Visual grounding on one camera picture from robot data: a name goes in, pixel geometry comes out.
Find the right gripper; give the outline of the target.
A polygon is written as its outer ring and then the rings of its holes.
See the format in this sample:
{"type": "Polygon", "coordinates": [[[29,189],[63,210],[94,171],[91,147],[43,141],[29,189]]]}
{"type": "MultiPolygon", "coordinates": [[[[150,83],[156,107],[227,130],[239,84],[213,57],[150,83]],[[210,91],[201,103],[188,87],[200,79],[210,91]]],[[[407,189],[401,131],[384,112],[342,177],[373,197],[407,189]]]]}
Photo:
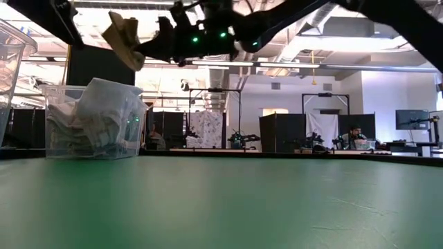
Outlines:
{"type": "Polygon", "coordinates": [[[189,5],[175,1],[171,15],[176,23],[173,28],[167,17],[159,17],[157,37],[137,45],[134,50],[146,57],[164,62],[176,62],[184,66],[189,58],[200,59],[207,56],[227,55],[233,61],[239,54],[235,47],[235,37],[229,32],[230,23],[223,17],[232,13],[231,1],[199,0],[189,5]],[[192,24],[186,11],[200,7],[203,19],[192,24]]]}

